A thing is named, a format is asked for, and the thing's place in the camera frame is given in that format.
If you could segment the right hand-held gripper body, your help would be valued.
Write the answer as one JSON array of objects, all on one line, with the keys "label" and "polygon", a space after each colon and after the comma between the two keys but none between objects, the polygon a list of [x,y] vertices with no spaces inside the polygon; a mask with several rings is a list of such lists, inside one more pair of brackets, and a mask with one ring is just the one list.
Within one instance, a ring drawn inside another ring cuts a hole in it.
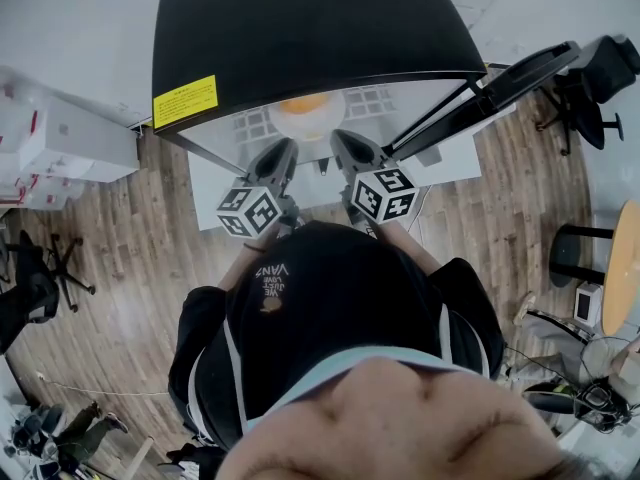
[{"label": "right hand-held gripper body", "polygon": [[330,145],[346,181],[341,197],[353,228],[373,236],[375,227],[411,212],[419,188],[377,143],[361,134],[336,129]]}]

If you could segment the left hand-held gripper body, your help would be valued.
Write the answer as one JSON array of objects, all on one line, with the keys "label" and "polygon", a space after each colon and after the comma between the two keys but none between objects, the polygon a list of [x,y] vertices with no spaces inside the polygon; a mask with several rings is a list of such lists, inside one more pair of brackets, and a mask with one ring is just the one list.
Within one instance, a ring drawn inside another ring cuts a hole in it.
[{"label": "left hand-held gripper body", "polygon": [[216,216],[226,232],[242,239],[261,239],[274,223],[294,229],[299,209],[286,191],[293,180],[298,144],[282,138],[262,151],[247,173],[223,195]]}]

